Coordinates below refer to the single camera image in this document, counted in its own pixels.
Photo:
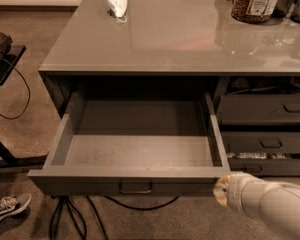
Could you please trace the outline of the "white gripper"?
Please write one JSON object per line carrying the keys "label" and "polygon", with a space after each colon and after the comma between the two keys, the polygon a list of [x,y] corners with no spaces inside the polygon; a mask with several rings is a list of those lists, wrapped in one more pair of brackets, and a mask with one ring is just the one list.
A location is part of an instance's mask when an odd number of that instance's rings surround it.
{"label": "white gripper", "polygon": [[241,214],[258,214],[261,180],[246,173],[235,173],[219,178],[213,188],[216,201]]}

